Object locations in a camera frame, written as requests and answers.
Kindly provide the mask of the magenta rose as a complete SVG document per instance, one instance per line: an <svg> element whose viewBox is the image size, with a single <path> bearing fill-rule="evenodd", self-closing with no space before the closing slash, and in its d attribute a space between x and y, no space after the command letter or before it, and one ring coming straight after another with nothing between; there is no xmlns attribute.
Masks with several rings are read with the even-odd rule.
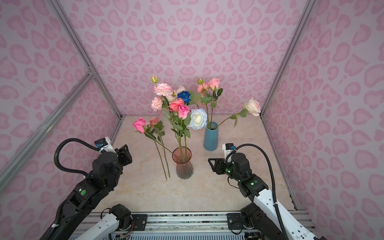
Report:
<svg viewBox="0 0 384 240"><path fill-rule="evenodd" d="M181 105L179 107L178 115L180 119L180 124L182 127L182 132L184 136L184 149L185 149L185 162L188 161L188 147L187 147L187 138L191 137L190 131L187 128L187 124L185 123L185 120L188 118L188 115L190 113L190 109L188 106Z"/></svg>
<svg viewBox="0 0 384 240"><path fill-rule="evenodd" d="M147 138L152 140L155 144L156 137L153 134L151 134L151 132L150 132L150 128L151 128L150 127L150 121L148 122L143 117L139 117L135 122L132 123L132 125L135 129L135 132L140 133L140 134L144 134Z"/></svg>

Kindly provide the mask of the dark blue small flower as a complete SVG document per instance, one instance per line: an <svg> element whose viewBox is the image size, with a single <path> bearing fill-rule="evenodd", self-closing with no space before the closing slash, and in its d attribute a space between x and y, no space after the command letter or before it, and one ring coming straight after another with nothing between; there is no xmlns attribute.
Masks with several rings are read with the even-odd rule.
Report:
<svg viewBox="0 0 384 240"><path fill-rule="evenodd" d="M188 104L191 101L191 94L188 91L182 91L177 94L178 99L184 101L185 104Z"/></svg>

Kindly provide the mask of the pink peony flower stem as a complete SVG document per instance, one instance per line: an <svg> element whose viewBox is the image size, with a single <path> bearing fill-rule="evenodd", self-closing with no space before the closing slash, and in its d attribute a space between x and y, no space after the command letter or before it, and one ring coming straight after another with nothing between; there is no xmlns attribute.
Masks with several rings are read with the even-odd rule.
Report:
<svg viewBox="0 0 384 240"><path fill-rule="evenodd" d="M176 93L176 92L173 90L173 88L170 85L166 83L160 83L157 76L152 76L151 82L154 84L154 93L156 95L155 98L152 100L151 108L153 109L154 112L160 112L164 116L165 120L171 124L171 121L170 121L171 117L170 117L170 110L169 110L170 104L166 96L169 96L172 93Z"/></svg>

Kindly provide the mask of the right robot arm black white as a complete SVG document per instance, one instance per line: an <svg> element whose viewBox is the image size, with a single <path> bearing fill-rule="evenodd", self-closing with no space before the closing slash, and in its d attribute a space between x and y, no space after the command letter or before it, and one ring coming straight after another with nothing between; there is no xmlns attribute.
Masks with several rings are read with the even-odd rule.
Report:
<svg viewBox="0 0 384 240"><path fill-rule="evenodd" d="M252 202L241 209L243 227L260 231L269 240L324 240L304 227L278 201L273 191L256 174L252 173L243 153L235 153L226 162L224 158L208 159L218 175L226 174L238 182L240 192Z"/></svg>

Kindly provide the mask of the teal ceramic vase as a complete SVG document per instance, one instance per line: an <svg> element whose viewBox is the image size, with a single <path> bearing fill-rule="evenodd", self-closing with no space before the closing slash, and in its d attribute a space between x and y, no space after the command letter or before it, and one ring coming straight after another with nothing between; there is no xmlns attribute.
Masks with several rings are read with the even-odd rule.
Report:
<svg viewBox="0 0 384 240"><path fill-rule="evenodd" d="M205 129L204 148L207 151L215 151L219 143L219 128L216 122L211 122L209 127Z"/></svg>

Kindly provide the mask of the large peach pink rose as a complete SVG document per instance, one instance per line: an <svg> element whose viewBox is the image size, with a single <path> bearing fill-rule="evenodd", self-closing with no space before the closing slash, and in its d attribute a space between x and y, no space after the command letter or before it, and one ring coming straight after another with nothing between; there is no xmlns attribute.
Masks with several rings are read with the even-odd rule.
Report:
<svg viewBox="0 0 384 240"><path fill-rule="evenodd" d="M252 115L254 117L259 117L261 114L261 105L260 103L255 100L254 98L251 98L242 108L242 110L239 113L233 114L229 116L228 118L224 119L221 123L218 124L218 127L220 127L224 122L227 120L233 120L234 121L234 127L238 124L238 118L246 118L248 115Z"/></svg>

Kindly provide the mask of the light blue white rose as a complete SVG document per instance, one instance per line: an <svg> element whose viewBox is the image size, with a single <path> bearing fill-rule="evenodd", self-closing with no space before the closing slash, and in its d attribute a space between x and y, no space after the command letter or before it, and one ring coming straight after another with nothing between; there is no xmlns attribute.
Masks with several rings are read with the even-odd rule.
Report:
<svg viewBox="0 0 384 240"><path fill-rule="evenodd" d="M207 126L208 115L205 110L193 109L191 111L190 117L191 117L191 120L190 120L190 123L188 124L189 128L192 128L193 130L200 130Z"/></svg>

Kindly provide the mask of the salmon pink rose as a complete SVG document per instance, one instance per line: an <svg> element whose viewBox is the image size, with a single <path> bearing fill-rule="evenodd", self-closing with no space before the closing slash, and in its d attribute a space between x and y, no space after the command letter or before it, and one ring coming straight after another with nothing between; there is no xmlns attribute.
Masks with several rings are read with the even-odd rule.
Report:
<svg viewBox="0 0 384 240"><path fill-rule="evenodd" d="M167 149L163 140L163 137L166 135L165 127L163 125L163 122L157 117L152 117L150 119L150 127L151 127L150 128L151 134L153 134L156 137L155 145L158 150L159 157L161 159L165 178L166 180L168 180L171 177L171 173L170 173L169 163L167 159Z"/></svg>

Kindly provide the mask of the peach spray rose branch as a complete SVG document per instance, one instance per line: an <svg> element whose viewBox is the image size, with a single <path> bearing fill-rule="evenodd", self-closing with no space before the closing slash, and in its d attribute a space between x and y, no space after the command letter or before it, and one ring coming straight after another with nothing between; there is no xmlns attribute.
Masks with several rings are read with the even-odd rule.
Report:
<svg viewBox="0 0 384 240"><path fill-rule="evenodd" d="M176 93L172 93L171 95L166 96L166 98L167 98L169 104L171 104L178 99L178 96Z"/></svg>

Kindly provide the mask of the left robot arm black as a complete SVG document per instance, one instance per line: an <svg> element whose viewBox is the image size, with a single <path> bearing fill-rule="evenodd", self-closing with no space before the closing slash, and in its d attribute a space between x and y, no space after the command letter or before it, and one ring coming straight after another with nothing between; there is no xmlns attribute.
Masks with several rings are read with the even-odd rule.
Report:
<svg viewBox="0 0 384 240"><path fill-rule="evenodd" d="M60 152L70 142L80 143L94 151L101 152L92 163L92 170L69 169L61 165ZM67 173L82 174L85 178L79 182L67 198L59 205L55 219L41 237L42 240L67 240L79 224L97 207L118 185L123 167L133 161L127 145L111 152L93 147L75 138L59 144L54 154L54 163L58 169Z"/></svg>

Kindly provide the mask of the dark red glass vase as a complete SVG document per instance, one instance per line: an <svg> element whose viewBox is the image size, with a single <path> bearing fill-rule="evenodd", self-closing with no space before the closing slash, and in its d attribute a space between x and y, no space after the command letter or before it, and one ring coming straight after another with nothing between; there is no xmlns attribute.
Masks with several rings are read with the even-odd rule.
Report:
<svg viewBox="0 0 384 240"><path fill-rule="evenodd" d="M194 168L191 163L192 152L189 148L176 148L172 153L172 159L177 164L176 173L180 179L186 180L193 175Z"/></svg>

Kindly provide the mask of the pink spray rose branch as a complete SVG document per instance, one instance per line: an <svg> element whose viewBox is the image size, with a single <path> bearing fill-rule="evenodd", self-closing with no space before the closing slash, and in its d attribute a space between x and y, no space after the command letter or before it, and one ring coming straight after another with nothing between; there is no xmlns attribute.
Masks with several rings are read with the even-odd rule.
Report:
<svg viewBox="0 0 384 240"><path fill-rule="evenodd" d="M203 79L198 79L198 93L201 94L200 102L206 106L208 114L208 123L207 127L210 130L214 130L217 127L213 126L213 113L214 109L217 107L218 99L223 93L223 88L220 87L220 79L212 78L208 82L205 82Z"/></svg>

